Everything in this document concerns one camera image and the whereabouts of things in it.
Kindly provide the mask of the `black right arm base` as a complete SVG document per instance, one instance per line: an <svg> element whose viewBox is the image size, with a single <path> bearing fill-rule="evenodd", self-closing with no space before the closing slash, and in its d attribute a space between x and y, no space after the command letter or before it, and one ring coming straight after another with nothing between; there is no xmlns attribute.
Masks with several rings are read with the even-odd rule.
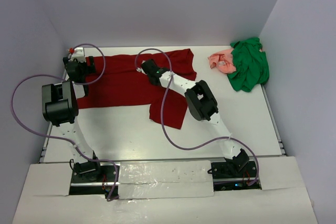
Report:
<svg viewBox="0 0 336 224"><path fill-rule="evenodd" d="M248 185L257 174L254 161L249 161L240 172L229 170L226 162L211 162L207 173L212 175L214 191L261 189L259 180L253 185Z"/></svg>

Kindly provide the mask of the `red t shirt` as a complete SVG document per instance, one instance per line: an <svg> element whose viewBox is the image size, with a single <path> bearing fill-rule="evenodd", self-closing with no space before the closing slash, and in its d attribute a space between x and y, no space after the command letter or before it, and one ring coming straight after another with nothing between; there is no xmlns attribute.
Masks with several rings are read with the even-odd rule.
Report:
<svg viewBox="0 0 336 224"><path fill-rule="evenodd" d="M112 106L149 105L150 120L161 123L160 108L164 88L154 86L148 77L137 72L135 62L153 59L161 68L171 67L174 73L194 81L194 54L190 49L175 50L166 54L115 55L95 57L96 73L86 77L90 82L88 96L78 98L80 109L105 108ZM187 111L185 99L170 90L164 106L164 124L181 129Z"/></svg>

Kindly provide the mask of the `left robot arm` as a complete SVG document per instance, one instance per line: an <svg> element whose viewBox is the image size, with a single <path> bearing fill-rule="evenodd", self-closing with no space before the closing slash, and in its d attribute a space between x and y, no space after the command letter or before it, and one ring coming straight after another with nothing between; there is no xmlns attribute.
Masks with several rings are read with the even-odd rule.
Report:
<svg viewBox="0 0 336 224"><path fill-rule="evenodd" d="M102 177L103 169L79 127L77 121L79 107L73 84L73 82L80 83L80 95L88 95L89 87L84 83L87 75L96 72L94 59L93 56L88 58L72 56L64 57L63 62L69 80L42 86L42 113L44 119L51 122L62 137L70 139L73 159L73 165L70 167L73 173L79 178L94 182Z"/></svg>

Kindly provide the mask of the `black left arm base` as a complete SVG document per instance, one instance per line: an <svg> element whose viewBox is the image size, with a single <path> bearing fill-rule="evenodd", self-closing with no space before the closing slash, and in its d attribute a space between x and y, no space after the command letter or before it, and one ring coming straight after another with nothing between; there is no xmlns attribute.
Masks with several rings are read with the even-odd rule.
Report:
<svg viewBox="0 0 336 224"><path fill-rule="evenodd" d="M100 195L105 199L118 198L118 181L111 196L108 197L118 174L113 165L101 165L98 162L75 164L71 159L69 166L72 171L69 195Z"/></svg>

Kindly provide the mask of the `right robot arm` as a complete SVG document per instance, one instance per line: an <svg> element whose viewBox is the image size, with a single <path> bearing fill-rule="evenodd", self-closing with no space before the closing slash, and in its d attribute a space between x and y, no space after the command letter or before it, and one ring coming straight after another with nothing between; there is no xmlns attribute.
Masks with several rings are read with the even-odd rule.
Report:
<svg viewBox="0 0 336 224"><path fill-rule="evenodd" d="M142 62L141 72L148 76L151 84L165 88L160 108L160 120L163 133L170 144L180 150L193 151L212 142L220 141L229 173L233 177L240 177L245 173L249 156L241 148L242 143L231 137L220 116L217 100L204 80L196 82L183 78L168 68L158 67L153 59ZM170 90L185 99L189 112L195 120L207 122L219 136L195 147L181 147L175 144L168 136L164 125L164 106Z"/></svg>

